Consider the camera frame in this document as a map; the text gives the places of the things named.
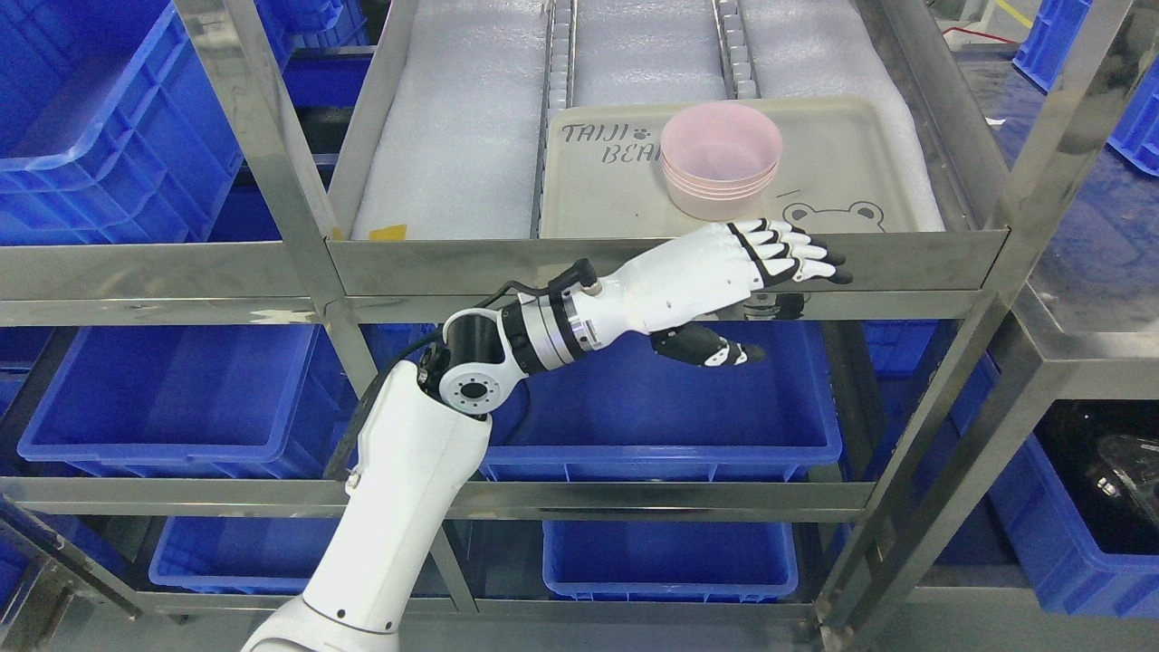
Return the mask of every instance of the tray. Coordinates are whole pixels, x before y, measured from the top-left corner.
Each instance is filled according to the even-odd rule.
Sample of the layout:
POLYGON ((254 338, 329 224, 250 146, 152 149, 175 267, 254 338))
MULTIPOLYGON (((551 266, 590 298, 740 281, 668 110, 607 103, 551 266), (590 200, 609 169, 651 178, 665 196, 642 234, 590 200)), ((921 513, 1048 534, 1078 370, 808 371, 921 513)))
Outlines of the tray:
MULTIPOLYGON (((773 118, 785 155, 745 218, 786 219, 814 233, 941 230, 905 198, 877 110, 855 97, 744 100, 773 118)), ((691 104, 578 107, 547 134, 541 237, 677 236, 704 221, 668 197, 659 134, 691 104)))

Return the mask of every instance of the white robotic arm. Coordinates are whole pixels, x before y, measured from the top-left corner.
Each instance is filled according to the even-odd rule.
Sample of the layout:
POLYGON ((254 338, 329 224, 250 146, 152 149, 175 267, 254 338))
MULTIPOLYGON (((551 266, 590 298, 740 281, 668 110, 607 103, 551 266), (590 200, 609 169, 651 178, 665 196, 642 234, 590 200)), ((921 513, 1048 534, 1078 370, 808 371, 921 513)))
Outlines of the white robotic arm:
POLYGON ((396 651, 431 542, 487 452, 488 415, 519 381, 628 331, 650 335, 657 353, 694 365, 759 360, 759 350, 686 322, 787 280, 848 281, 841 262, 781 221, 709 224, 608 276, 597 278, 580 261, 545 290, 522 287, 500 310, 451 315, 444 343, 418 366, 395 365, 359 404, 370 408, 351 426, 358 464, 334 539, 302 595, 258 627, 242 652, 396 651))

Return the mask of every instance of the pink bowl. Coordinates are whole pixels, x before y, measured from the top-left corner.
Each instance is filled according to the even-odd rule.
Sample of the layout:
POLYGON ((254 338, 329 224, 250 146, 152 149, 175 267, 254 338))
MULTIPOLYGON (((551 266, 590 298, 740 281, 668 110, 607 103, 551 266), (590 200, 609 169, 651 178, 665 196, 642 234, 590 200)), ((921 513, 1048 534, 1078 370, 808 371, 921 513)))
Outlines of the pink bowl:
POLYGON ((684 109, 668 120, 659 141, 664 160, 681 177, 720 190, 758 181, 785 149, 773 120, 735 101, 684 109))
POLYGON ((713 198, 694 195, 668 180, 668 196, 676 207, 706 221, 728 221, 743 215, 757 207, 763 190, 764 186, 739 197, 713 198))
POLYGON ((680 188, 683 188, 684 190, 686 190, 686 191, 688 191, 688 192, 691 192, 693 195, 700 195, 700 196, 704 196, 704 197, 721 197, 721 198, 727 198, 727 197, 738 197, 738 196, 744 196, 744 195, 751 195, 753 191, 758 191, 758 190, 763 189, 765 185, 768 185, 768 183, 771 183, 772 180, 773 180, 773 177, 777 175, 777 168, 778 168, 778 166, 774 164, 773 168, 770 169, 767 173, 765 173, 764 176, 760 176, 759 178, 757 178, 752 183, 749 183, 748 185, 744 185, 744 186, 741 186, 741 188, 730 189, 730 190, 721 190, 721 189, 717 189, 717 188, 707 188, 707 186, 701 185, 701 184, 699 184, 699 183, 697 183, 694 181, 688 181, 685 176, 683 176, 678 171, 673 170, 671 168, 671 166, 669 166, 668 161, 664 161, 664 160, 661 160, 661 168, 664 171, 664 178, 665 178, 665 181, 672 183, 673 185, 679 185, 680 188))

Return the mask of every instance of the blue plastic crate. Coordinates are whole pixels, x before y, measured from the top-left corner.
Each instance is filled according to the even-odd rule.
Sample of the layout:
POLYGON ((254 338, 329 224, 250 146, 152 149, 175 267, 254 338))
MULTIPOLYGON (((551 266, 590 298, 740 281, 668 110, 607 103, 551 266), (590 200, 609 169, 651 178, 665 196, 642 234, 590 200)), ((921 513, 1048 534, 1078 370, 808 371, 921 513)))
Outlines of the blue plastic crate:
POLYGON ((337 519, 170 518, 148 578, 197 593, 301 593, 337 527, 337 519))
POLYGON ((766 602, 797 586, 793 528, 545 521, 544 584, 575 600, 766 602))
POLYGON ((315 325, 85 329, 16 450, 101 477, 320 477, 353 403, 315 325))
POLYGON ((221 204, 210 242, 265 242, 282 239, 257 185, 235 185, 221 204))
POLYGON ((938 320, 866 321, 863 330, 874 372, 884 378, 909 376, 938 330, 938 320))
POLYGON ((0 41, 0 244, 205 239, 241 151, 168 0, 9 0, 0 41))
POLYGON ((8 406, 15 401, 20 387, 24 384, 24 378, 15 374, 0 372, 0 417, 8 412, 8 406))
POLYGON ((0 613, 7 610, 27 567, 27 557, 7 543, 0 542, 0 613))
MULTIPOLYGON (((1089 8, 1091 0, 1044 0, 1038 7, 1030 35, 1014 57, 1014 65, 1038 88, 1050 90, 1055 83, 1089 8)), ((1139 85, 1108 142, 1137 168, 1159 175, 1159 67, 1152 66, 1139 85)))
POLYGON ((787 481, 841 452, 816 323, 714 322, 761 364, 692 367, 627 335, 526 381, 494 413, 493 481, 787 481))
POLYGON ((297 49, 343 47, 348 45, 370 45, 366 37, 366 15, 363 14, 358 0, 334 0, 341 9, 334 22, 325 31, 309 30, 293 37, 297 49))
POLYGON ((31 371, 50 336, 52 329, 37 325, 0 328, 0 374, 31 371))
POLYGON ((271 0, 271 8, 290 34, 315 34, 334 27, 342 0, 271 0))
MULTIPOLYGON (((969 426, 996 380, 989 361, 975 371, 952 412, 960 428, 969 426)), ((1159 618, 1159 556, 1103 552, 1034 435, 990 499, 1044 610, 1159 618)))

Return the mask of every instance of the metal bar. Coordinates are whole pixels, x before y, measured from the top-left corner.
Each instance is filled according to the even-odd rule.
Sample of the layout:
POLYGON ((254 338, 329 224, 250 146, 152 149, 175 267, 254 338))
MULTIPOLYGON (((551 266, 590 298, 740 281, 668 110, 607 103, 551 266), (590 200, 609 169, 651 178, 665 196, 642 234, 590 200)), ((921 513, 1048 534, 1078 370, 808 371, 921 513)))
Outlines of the metal bar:
POLYGON ((16 453, 16 446, 41 405, 41 400, 49 391, 49 386, 52 384, 52 379, 56 378, 57 369, 64 362, 65 354, 68 353, 75 337, 75 329, 52 331, 49 342, 36 358, 36 364, 24 378, 20 393, 8 410, 0 415, 0 460, 19 472, 27 474, 29 464, 16 453))
POLYGON ((71 602, 72 593, 59 578, 41 564, 29 564, 0 616, 0 650, 37 650, 52 638, 71 602))
POLYGON ((975 364, 982 358, 986 345, 990 344, 991 335, 998 329, 1006 313, 1006 307, 991 296, 991 300, 979 306, 963 321, 942 366, 934 374, 930 388, 898 438, 894 456, 882 471, 866 505, 866 520, 853 530, 852 537, 837 558, 833 572, 822 588, 818 610, 823 620, 840 617, 845 609, 840 608, 838 602, 847 602, 855 595, 844 592, 846 585, 861 559, 877 542, 881 528, 889 521, 894 508, 903 505, 907 498, 909 481, 913 471, 933 442, 938 428, 949 415, 950 406, 965 386, 975 364))
POLYGON ((544 86, 539 109, 539 148, 535 155, 535 184, 532 190, 531 237, 539 236, 539 219, 544 199, 544 175, 547 173, 547 129, 560 111, 571 107, 575 93, 577 0, 552 0, 547 16, 547 46, 544 61, 544 86))
POLYGON ((0 318, 17 300, 306 294, 280 242, 0 247, 0 318))
POLYGON ((301 124, 252 0, 176 0, 185 30, 241 144, 347 376, 362 394, 378 371, 334 269, 341 237, 301 124))
MULTIPOLYGON (((274 611, 293 596, 143 591, 137 598, 141 605, 161 614, 194 615, 205 611, 274 611)), ((449 598, 411 598, 407 603, 407 616, 421 613, 454 614, 454 605, 449 598)))
POLYGON ((934 566, 906 599, 909 605, 1008 605, 1036 608, 1022 567, 934 566))
POLYGON ((843 615, 844 609, 837 602, 847 605, 855 599, 853 594, 839 594, 857 561, 877 539, 888 513, 903 500, 913 469, 1146 73, 1154 56, 1154 43, 1131 44, 1127 39, 1127 31, 1134 22, 1128 20, 1128 14, 1154 19, 1156 13, 1149 13, 1144 7, 1154 9, 1159 7, 1159 0, 1108 1, 1092 7, 1087 15, 1056 82, 1056 91, 1048 95, 1042 115, 999 197, 993 222, 1009 224, 1012 229, 983 285, 983 302, 963 322, 930 390, 906 426, 879 489, 870 498, 867 521, 854 532, 826 581, 818 600, 823 617, 830 609, 834 609, 838 616, 843 615), (1108 57, 1113 44, 1117 56, 1108 57))
MULTIPOLYGON (((977 290, 1003 248, 1005 230, 963 233, 826 233, 853 283, 809 280, 797 292, 977 290)), ((440 240, 330 242, 350 295, 489 294, 509 278, 546 283, 588 257, 608 273, 663 239, 440 240)))
POLYGON ((459 614, 478 614, 479 607, 475 606, 475 596, 471 594, 467 577, 462 574, 461 561, 464 557, 459 552, 461 547, 452 543, 452 537, 455 540, 458 537, 447 529, 449 526, 450 523, 443 523, 438 534, 435 535, 435 542, 431 544, 431 558, 435 559, 435 566, 438 567, 438 573, 443 577, 443 584, 451 593, 454 610, 459 614))
POLYGON ((0 301, 0 325, 315 323, 309 296, 0 301))
POLYGON ((1004 372, 851 614, 845 649, 867 649, 884 629, 1066 382, 1067 366, 1037 359, 1026 340, 1020 347, 1025 364, 1004 372))
MULTIPOLYGON (((364 323, 438 322, 446 315, 479 302, 486 294, 444 294, 433 296, 351 296, 355 313, 364 323)), ((775 292, 763 292, 746 305, 770 306, 775 292)), ((819 292, 810 294, 802 318, 961 318, 970 312, 977 292, 914 291, 914 292, 819 292)), ((739 320, 721 310, 721 318, 739 320)))
POLYGON ((129 585, 6 496, 0 496, 0 539, 34 559, 50 564, 49 571, 60 573, 70 589, 112 603, 130 618, 141 615, 143 609, 129 585))
POLYGON ((885 434, 888 419, 860 321, 821 324, 829 354, 829 383, 853 478, 862 477, 885 434))
MULTIPOLYGON (((459 492, 452 520, 854 521, 872 483, 488 483, 459 492)), ((329 481, 0 478, 0 493, 49 514, 336 518, 329 481)))
POLYGON ((366 191, 366 180, 374 152, 382 139, 386 116, 394 103, 394 94, 402 79, 410 47, 410 27, 415 22, 418 0, 393 0, 386 14, 386 25, 374 50, 366 81, 358 94, 347 138, 342 141, 338 163, 330 180, 330 203, 334 219, 343 236, 348 235, 358 217, 366 191))

